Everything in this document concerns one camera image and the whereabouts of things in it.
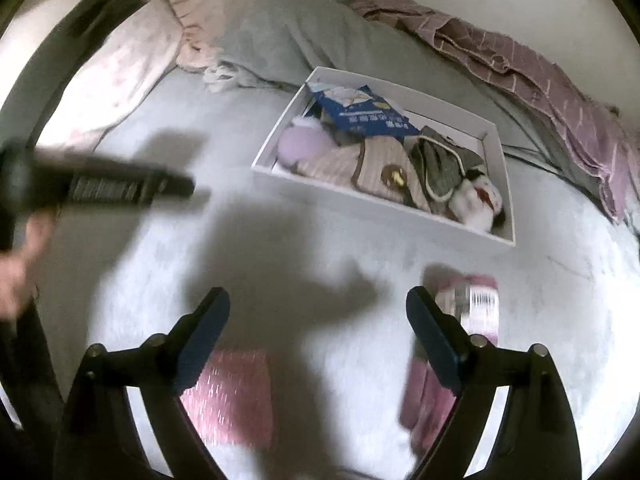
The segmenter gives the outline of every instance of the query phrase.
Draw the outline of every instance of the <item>bed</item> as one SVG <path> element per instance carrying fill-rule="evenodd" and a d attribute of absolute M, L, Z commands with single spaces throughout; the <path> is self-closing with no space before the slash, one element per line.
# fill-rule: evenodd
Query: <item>bed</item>
<path fill-rule="evenodd" d="M 638 124 L 638 44 L 610 0 L 510 0 L 510 12 L 499 0 L 418 1 L 514 35 Z M 586 5 L 593 15 L 585 15 Z M 527 19 L 514 20 L 513 6 L 529 12 Z M 545 23 L 550 8 L 564 12 Z M 600 35 L 592 33 L 594 15 Z M 355 470 L 400 479 L 415 463 L 398 424 L 413 345 L 404 296 L 446 266 L 495 276 L 501 345 L 550 348 L 587 478 L 638 403 L 640 376 L 631 371 L 638 240 L 573 187 L 514 160 L 508 171 L 518 243 L 495 259 L 263 195 L 249 167 L 291 97 L 277 88 L 212 93 L 200 74 L 174 69 L 100 142 L 98 153 L 186 170 L 203 193 L 180 209 L 63 215 L 39 306 L 63 392 L 87 345 L 139 345 L 167 331 L 210 286 L 223 285 L 232 317 L 222 344 L 267 349 L 278 439 L 263 452 L 211 446 L 223 471 L 230 478 L 320 478 Z M 571 221 L 559 221 L 559 213 Z M 130 398 L 145 450 L 166 472 L 133 389 Z M 488 457 L 504 401 L 498 391 L 473 470 Z"/>

